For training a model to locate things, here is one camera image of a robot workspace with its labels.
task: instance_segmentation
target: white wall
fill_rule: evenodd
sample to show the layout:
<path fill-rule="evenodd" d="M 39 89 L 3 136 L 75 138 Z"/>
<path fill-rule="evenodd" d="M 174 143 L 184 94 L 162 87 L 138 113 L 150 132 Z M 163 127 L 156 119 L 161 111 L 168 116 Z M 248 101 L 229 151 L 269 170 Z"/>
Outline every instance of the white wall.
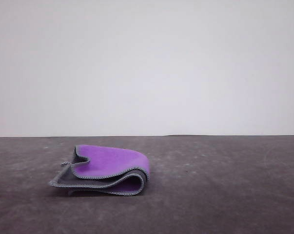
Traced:
<path fill-rule="evenodd" d="M 0 137 L 294 134 L 294 0 L 0 0 Z"/>

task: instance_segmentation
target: folded cloth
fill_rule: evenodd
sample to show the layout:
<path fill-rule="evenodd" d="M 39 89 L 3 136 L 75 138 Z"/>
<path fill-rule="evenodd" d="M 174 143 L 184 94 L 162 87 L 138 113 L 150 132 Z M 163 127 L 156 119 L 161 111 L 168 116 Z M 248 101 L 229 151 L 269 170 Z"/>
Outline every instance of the folded cloth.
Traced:
<path fill-rule="evenodd" d="M 149 180 L 149 160 L 140 152 L 77 145 L 71 163 L 49 185 L 74 191 L 98 191 L 117 195 L 136 195 Z"/>

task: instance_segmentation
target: purple cloth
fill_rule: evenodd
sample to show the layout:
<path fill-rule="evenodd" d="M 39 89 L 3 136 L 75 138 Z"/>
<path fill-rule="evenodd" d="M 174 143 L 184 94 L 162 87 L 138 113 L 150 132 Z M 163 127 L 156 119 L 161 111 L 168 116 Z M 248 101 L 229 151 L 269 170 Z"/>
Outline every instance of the purple cloth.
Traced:
<path fill-rule="evenodd" d="M 94 145 L 77 145 L 76 153 L 79 157 L 87 157 L 86 162 L 72 165 L 76 177 L 109 178 L 139 169 L 146 174 L 147 179 L 149 178 L 148 158 L 140 152 Z"/>

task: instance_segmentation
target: folded fabric layer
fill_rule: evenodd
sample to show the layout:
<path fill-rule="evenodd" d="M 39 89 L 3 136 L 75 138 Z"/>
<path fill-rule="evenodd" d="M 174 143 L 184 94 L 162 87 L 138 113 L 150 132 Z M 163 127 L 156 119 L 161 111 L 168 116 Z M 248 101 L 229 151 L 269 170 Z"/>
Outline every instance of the folded fabric layer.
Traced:
<path fill-rule="evenodd" d="M 78 145 L 73 160 L 49 182 L 71 191 L 91 190 L 117 195 L 140 193 L 149 179 L 148 158 L 133 150 Z"/>

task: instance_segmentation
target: concrete floor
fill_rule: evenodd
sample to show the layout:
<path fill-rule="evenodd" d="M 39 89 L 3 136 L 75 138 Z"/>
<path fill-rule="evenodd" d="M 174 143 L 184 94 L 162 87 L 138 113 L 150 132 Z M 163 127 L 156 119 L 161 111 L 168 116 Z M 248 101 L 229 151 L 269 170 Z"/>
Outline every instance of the concrete floor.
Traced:
<path fill-rule="evenodd" d="M 74 145 L 144 153 L 137 196 L 48 186 Z M 0 138 L 0 234 L 294 234 L 294 136 Z"/>

